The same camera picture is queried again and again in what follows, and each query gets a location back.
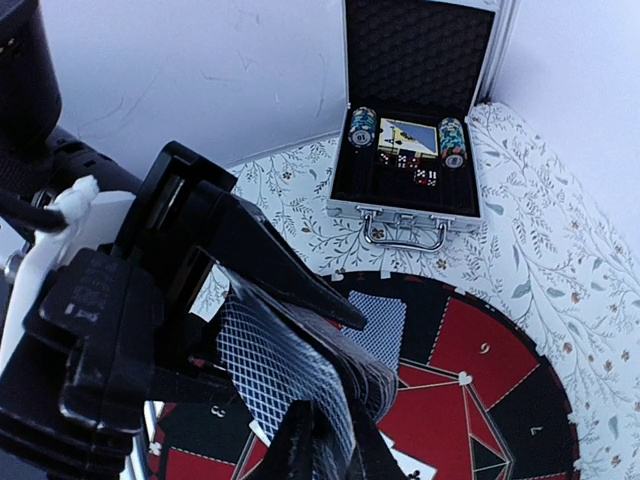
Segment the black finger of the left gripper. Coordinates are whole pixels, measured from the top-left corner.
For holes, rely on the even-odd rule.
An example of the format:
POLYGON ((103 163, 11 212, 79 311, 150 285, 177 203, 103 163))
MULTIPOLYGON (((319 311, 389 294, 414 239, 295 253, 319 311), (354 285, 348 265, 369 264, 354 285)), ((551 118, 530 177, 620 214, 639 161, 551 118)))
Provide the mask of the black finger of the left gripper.
POLYGON ((235 176, 177 141, 167 143, 119 232, 119 254, 153 277, 165 310, 190 311, 213 265, 272 298, 342 325, 364 316, 314 274, 264 213, 232 190, 235 176))

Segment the dealt card seat five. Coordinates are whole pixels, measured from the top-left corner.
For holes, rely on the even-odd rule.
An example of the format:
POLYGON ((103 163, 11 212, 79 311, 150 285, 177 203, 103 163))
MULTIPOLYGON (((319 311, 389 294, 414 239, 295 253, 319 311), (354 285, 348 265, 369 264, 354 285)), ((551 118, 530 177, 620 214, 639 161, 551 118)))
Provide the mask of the dealt card seat five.
POLYGON ((344 327, 343 334, 396 373, 407 305, 398 298, 358 291, 351 291, 348 300, 364 315, 367 323, 362 330, 344 327))

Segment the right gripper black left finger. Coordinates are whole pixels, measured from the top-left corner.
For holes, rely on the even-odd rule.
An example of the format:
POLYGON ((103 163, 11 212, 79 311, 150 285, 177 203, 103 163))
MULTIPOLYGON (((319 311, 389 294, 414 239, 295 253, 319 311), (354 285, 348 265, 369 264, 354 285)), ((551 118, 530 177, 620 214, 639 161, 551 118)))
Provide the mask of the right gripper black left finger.
POLYGON ((259 478, 306 480, 313 476, 314 405, 296 400, 259 465, 259 478))

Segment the ace of diamonds card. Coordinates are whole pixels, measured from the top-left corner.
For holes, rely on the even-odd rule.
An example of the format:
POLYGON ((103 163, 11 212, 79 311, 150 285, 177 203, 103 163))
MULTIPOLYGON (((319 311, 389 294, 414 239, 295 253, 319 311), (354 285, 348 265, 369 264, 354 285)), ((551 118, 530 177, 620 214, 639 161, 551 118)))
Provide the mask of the ace of diamonds card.
POLYGON ((252 420, 249 423, 249 429, 253 432, 257 439, 259 439, 266 447, 269 447, 271 440, 266 435, 260 424, 256 420, 252 420))

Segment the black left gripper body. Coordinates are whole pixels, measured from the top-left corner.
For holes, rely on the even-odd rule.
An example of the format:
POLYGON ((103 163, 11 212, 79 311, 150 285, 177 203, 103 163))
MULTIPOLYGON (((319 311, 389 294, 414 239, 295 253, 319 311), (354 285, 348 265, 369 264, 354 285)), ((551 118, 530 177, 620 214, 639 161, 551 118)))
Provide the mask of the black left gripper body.
POLYGON ((58 125, 62 98, 37 1, 1 3, 1 219, 20 235, 62 222, 36 207, 92 175, 101 191, 136 194, 141 180, 58 125))

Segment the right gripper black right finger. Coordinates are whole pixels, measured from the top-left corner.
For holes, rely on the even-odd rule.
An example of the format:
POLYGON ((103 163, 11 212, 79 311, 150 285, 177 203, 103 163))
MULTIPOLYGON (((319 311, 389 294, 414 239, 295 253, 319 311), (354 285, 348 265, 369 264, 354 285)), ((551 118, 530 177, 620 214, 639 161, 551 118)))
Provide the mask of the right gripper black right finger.
POLYGON ((400 478, 400 468, 385 444, 375 421, 359 400, 349 403, 355 449, 345 479, 392 480, 400 478))

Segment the three of clubs card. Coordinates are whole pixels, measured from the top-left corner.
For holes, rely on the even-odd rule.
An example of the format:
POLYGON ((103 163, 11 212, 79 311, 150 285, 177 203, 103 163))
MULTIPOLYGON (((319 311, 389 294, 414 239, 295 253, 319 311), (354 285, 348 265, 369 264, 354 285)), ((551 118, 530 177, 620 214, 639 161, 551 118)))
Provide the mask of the three of clubs card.
POLYGON ((385 435, 382 431, 380 431, 380 434, 391 455, 408 479, 433 480, 435 478, 437 473, 437 469, 435 467, 401 452, 396 448, 395 441, 393 439, 385 435))

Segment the blue card deck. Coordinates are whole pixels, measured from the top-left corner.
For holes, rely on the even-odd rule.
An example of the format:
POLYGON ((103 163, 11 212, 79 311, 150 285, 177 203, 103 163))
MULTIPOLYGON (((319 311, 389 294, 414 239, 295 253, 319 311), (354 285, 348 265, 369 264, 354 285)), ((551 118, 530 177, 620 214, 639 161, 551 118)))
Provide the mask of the blue card deck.
POLYGON ((328 424, 330 449, 348 457, 355 448, 349 401, 362 401, 376 421, 390 410, 395 373, 315 313, 238 280, 219 313, 222 364, 266 442, 292 402, 310 400, 328 424))

